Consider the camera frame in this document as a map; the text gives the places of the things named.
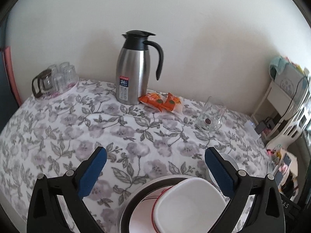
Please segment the phone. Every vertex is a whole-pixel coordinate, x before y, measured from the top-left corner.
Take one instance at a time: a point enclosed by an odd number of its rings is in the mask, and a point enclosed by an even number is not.
[[[287,153],[284,155],[281,163],[279,163],[278,169],[274,175],[275,181],[277,186],[279,186],[290,166],[291,163],[291,159],[290,157],[287,155]]]

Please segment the table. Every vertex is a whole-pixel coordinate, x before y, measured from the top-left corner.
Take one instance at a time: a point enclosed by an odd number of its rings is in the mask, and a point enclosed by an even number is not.
[[[266,175],[269,157],[262,141],[245,132],[247,115],[228,110],[220,130],[204,134],[195,125],[203,104],[188,99],[184,104],[183,117],[143,104],[125,106],[117,102],[114,84],[84,79],[64,98],[30,97],[0,135],[0,188],[26,221],[39,173],[61,176],[103,146],[107,163],[83,201],[101,228],[113,233],[120,206],[147,181],[170,174],[209,179],[204,162],[207,145],[229,154],[250,175]],[[236,230],[245,222],[252,200]],[[60,205],[71,230],[77,232],[62,199]]]

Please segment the orange snack packet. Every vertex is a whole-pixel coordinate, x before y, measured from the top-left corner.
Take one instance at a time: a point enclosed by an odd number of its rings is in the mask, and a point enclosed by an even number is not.
[[[147,105],[154,110],[159,110],[160,112],[162,112],[162,104],[165,99],[166,98],[164,96],[160,95],[155,91],[151,91],[139,98],[141,103]]]
[[[171,93],[168,93],[167,99],[162,104],[162,107],[176,115],[183,116],[183,100]]]

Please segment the red rim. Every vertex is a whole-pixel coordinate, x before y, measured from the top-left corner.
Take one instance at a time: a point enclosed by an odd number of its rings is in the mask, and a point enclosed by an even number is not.
[[[158,196],[158,198],[155,200],[155,203],[154,203],[153,206],[152,206],[152,210],[151,210],[151,222],[152,222],[153,229],[154,229],[157,233],[161,233],[161,232],[157,229],[156,224],[155,224],[154,221],[153,221],[153,211],[154,211],[154,209],[155,209],[156,203],[157,203],[158,200],[161,198],[161,196],[162,196],[167,190],[171,189],[172,187],[173,187],[173,186],[171,186],[171,187],[169,187],[169,188],[167,188],[167,189],[164,189],[164,190],[161,192],[161,194]]]

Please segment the drinking glass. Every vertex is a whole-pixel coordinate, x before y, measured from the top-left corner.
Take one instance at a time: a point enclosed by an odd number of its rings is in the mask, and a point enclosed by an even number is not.
[[[210,96],[197,117],[196,124],[202,131],[215,132],[221,127],[225,112],[226,106],[217,98]]]
[[[66,88],[66,82],[62,73],[53,76],[53,88],[55,92],[61,92]]]
[[[52,74],[57,74],[58,73],[58,68],[57,68],[57,65],[54,64],[54,65],[50,65],[48,67],[48,69],[51,69],[52,70]]]
[[[64,70],[65,70],[65,67],[67,67],[67,66],[69,66],[69,65],[70,65],[69,62],[63,62],[63,63],[61,63],[61,64],[59,65],[59,70],[58,70],[58,72],[59,72],[59,73],[63,73]]]
[[[76,74],[75,67],[73,65],[68,65],[64,68],[64,77],[66,85],[75,85],[78,82],[79,77]]]

